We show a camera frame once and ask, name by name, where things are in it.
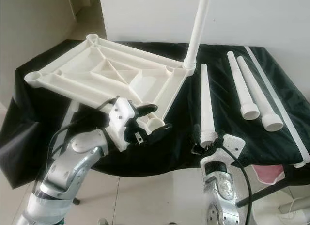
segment white plastic leg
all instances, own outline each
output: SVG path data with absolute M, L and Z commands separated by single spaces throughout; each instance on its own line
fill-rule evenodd
M 231 66 L 234 84 L 236 85 L 240 105 L 241 115 L 246 120 L 254 120 L 258 118 L 260 112 L 257 105 L 253 103 L 248 87 L 244 82 L 238 63 L 232 51 L 227 52 L 229 65 Z
M 243 77 L 246 80 L 252 96 L 262 114 L 263 127 L 269 132 L 280 130 L 283 127 L 283 122 L 281 118 L 273 111 L 266 96 L 264 95 L 252 72 L 250 71 L 246 61 L 242 56 L 239 56 L 237 61 L 239 63 Z
M 196 68 L 196 56 L 202 38 L 202 32 L 207 17 L 207 13 L 209 10 L 209 6 L 210 6 L 210 0 L 199 0 L 192 36 L 190 38 L 187 55 L 183 62 L 183 67 L 185 69 Z
M 212 104 L 209 88 L 207 65 L 201 65 L 201 138 L 200 145 L 206 148 L 217 138 L 214 128 Z

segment black cloth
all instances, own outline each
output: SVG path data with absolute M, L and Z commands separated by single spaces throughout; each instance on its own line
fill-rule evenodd
M 65 40 L 56 47 L 35 57 L 16 70 L 15 94 L 0 133 L 0 166 L 13 188 L 33 180 L 45 163 L 48 142 L 64 118 L 70 99 L 44 88 L 31 88 L 24 76 L 40 70 L 80 41 Z M 182 61 L 187 44 L 130 42 L 126 45 Z M 297 90 L 280 66 L 264 48 L 251 48 L 279 98 L 310 150 L 310 105 Z M 264 130 L 260 119 L 246 121 L 241 117 L 240 104 L 226 53 L 246 59 L 259 85 L 275 112 L 279 114 L 257 69 L 244 47 L 201 45 L 197 66 L 208 65 L 212 107 L 217 131 L 243 138 L 246 146 L 239 160 L 249 164 L 272 165 L 302 162 L 301 154 L 288 129 L 277 132 Z M 129 147 L 125 152 L 113 152 L 102 158 L 93 169 L 119 176 L 149 176 L 167 171 L 199 167 L 201 156 L 191 154 L 193 126 L 200 123 L 200 71 L 188 77 L 174 101 L 166 123 L 172 123 L 172 132 L 153 146 Z M 82 106 L 73 120 L 91 114 L 79 126 L 70 129 L 67 137 L 90 131 L 107 124 L 101 112 Z

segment floor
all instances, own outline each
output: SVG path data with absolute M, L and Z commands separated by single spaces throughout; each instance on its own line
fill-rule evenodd
M 83 8 L 77 14 L 77 26 L 71 39 L 85 39 L 90 33 L 106 38 L 100 3 Z M 0 127 L 5 110 L 0 109 Z M 262 189 L 251 167 L 247 167 L 254 192 Z M 239 199 L 247 196 L 245 181 L 239 169 L 232 173 Z M 0 171 L 0 220 L 3 225 L 14 225 L 27 205 L 33 183 L 12 190 Z M 283 190 L 293 198 L 310 195 L 310 186 L 287 187 Z M 77 198 L 66 216 L 67 225 L 95 225 L 105 218 L 113 225 L 180 225 L 204 223 L 204 194 L 200 169 L 184 169 L 152 177 L 116 177 L 91 170 Z M 247 208 L 241 208 L 244 222 Z

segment tapered white tube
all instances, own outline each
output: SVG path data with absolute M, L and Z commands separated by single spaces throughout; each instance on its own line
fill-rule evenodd
M 251 95 L 248 91 L 248 87 L 244 82 L 243 76 L 239 69 L 238 63 L 234 57 L 232 51 L 227 52 L 227 57 L 229 65 L 231 66 L 233 81 L 237 89 L 239 101 L 240 101 L 240 111 L 241 115 L 246 120 L 254 120 L 258 118 L 260 112 L 257 105 L 253 103 Z
M 246 80 L 252 96 L 261 112 L 263 127 L 265 130 L 270 132 L 281 129 L 283 127 L 281 118 L 273 111 L 266 96 L 264 95 L 252 72 L 250 71 L 246 61 L 242 56 L 239 56 L 237 61 L 239 63 L 243 77 Z
M 200 146 L 206 148 L 212 144 L 217 138 L 217 133 L 214 129 L 212 104 L 209 88 L 207 65 L 202 64 L 200 68 L 201 79 L 201 138 Z
M 187 55 L 183 62 L 183 67 L 186 69 L 196 68 L 196 56 L 202 38 L 202 32 L 205 25 L 209 6 L 210 0 L 199 0 L 192 36 L 190 38 Z

